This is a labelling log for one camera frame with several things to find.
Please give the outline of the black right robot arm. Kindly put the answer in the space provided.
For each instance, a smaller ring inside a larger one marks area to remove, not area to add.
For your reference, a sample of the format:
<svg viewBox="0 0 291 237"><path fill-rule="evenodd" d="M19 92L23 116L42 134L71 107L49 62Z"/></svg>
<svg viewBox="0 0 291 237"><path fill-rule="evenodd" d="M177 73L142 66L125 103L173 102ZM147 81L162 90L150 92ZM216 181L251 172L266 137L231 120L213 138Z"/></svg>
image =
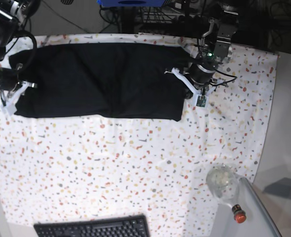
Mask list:
<svg viewBox="0 0 291 237"><path fill-rule="evenodd" d="M0 89L12 90L19 84L18 76L25 71L35 57L37 41L34 35L25 30L25 24L38 10L40 0L0 0L0 62L11 51L6 46L14 39L28 37L33 48L26 62L17 63L13 69L0 67Z"/></svg>

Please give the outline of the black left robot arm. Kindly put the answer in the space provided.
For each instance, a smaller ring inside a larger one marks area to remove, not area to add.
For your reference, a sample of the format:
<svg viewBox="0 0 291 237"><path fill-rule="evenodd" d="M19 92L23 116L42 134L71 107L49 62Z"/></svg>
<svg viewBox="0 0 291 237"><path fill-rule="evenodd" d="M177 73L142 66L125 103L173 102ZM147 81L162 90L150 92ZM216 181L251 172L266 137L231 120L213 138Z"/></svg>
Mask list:
<svg viewBox="0 0 291 237"><path fill-rule="evenodd" d="M197 39L198 54L189 60L190 67L183 73L186 99L206 100L219 86L227 87L237 79L222 72L220 66L231 57L232 36L238 29L241 11L241 0L220 0L211 8L208 30Z"/></svg>

